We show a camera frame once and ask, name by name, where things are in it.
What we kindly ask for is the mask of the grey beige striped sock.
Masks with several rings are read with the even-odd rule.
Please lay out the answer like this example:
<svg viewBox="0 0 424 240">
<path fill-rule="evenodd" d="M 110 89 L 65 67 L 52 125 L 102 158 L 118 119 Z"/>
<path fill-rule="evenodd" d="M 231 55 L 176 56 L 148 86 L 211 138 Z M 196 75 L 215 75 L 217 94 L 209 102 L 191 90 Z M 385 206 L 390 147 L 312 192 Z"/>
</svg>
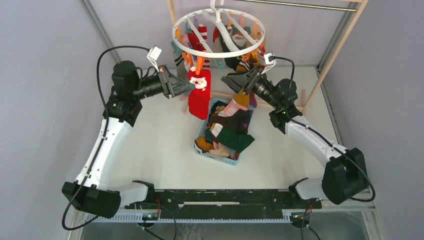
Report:
<svg viewBox="0 0 424 240">
<path fill-rule="evenodd" d="M 174 58 L 175 66 L 176 66 L 176 75 L 181 79 L 184 77 L 187 77 L 187 70 L 185 68 L 185 60 L 182 57 L 182 54 L 174 51 L 173 58 Z"/>
</svg>

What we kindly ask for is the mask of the red santa sock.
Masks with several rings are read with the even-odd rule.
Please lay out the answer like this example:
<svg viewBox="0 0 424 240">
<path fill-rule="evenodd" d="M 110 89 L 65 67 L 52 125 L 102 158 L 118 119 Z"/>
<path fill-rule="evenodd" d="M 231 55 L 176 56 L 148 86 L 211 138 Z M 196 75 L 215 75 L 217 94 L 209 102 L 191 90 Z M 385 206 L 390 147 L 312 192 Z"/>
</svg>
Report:
<svg viewBox="0 0 424 240">
<path fill-rule="evenodd" d="M 188 111 L 200 120 L 206 120 L 209 115 L 209 102 L 211 98 L 211 72 L 200 70 L 196 73 L 196 67 L 192 66 L 188 72 L 188 80 L 194 85 L 194 89 L 188 96 Z"/>
</svg>

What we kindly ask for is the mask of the dark green sock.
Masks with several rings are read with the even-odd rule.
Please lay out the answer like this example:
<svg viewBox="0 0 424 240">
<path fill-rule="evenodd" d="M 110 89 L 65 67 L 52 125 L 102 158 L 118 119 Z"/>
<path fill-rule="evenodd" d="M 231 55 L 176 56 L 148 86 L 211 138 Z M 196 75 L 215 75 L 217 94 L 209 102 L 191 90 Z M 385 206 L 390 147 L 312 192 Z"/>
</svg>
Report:
<svg viewBox="0 0 424 240">
<path fill-rule="evenodd" d="M 250 134 L 236 133 L 224 127 L 217 134 L 216 140 L 222 145 L 241 153 L 255 141 L 255 138 Z"/>
</svg>

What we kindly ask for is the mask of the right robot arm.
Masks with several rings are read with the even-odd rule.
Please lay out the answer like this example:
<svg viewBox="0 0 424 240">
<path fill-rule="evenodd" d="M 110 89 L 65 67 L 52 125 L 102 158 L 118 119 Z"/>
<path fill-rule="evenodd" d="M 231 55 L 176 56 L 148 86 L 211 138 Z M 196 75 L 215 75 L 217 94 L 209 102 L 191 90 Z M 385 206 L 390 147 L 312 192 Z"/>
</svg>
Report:
<svg viewBox="0 0 424 240">
<path fill-rule="evenodd" d="M 295 106 L 298 95 L 294 74 L 274 85 L 264 72 L 261 67 L 255 67 L 244 73 L 229 73 L 221 81 L 235 93 L 254 93 L 272 106 L 269 114 L 272 125 L 303 145 L 324 167 L 322 177 L 304 178 L 289 187 L 289 203 L 302 208 L 309 200 L 327 199 L 339 205 L 346 200 L 357 201 L 357 194 L 372 189 L 362 151 L 331 141 Z"/>
</svg>

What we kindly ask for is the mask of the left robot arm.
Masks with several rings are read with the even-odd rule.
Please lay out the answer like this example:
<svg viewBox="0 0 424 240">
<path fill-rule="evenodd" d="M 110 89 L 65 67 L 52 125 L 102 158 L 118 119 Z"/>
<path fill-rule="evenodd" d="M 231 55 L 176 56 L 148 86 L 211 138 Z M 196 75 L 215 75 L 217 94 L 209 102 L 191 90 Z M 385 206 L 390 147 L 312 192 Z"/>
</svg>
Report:
<svg viewBox="0 0 424 240">
<path fill-rule="evenodd" d="M 118 151 L 133 129 L 142 110 L 141 100 L 163 94 L 177 97 L 195 88 L 187 78 L 172 74 L 161 65 L 150 76 L 141 77 L 139 68 L 131 61 L 122 61 L 113 67 L 113 88 L 103 112 L 99 136 L 83 169 L 73 182 L 65 182 L 63 195 L 78 211 L 112 218 L 121 207 L 138 202 L 149 209 L 157 196 L 151 185 L 134 180 L 123 186 L 110 188 L 110 174 Z"/>
</svg>

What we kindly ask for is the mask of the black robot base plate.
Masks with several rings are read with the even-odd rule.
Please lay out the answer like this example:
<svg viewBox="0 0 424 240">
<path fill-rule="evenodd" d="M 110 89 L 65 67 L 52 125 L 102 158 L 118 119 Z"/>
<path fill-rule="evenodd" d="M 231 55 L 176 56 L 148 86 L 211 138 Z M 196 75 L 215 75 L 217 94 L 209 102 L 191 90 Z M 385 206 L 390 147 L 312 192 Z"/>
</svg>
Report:
<svg viewBox="0 0 424 240">
<path fill-rule="evenodd" d="M 162 210 L 164 219 L 276 220 L 283 211 L 322 208 L 317 199 L 304 200 L 287 189 L 156 189 L 126 210 Z"/>
</svg>

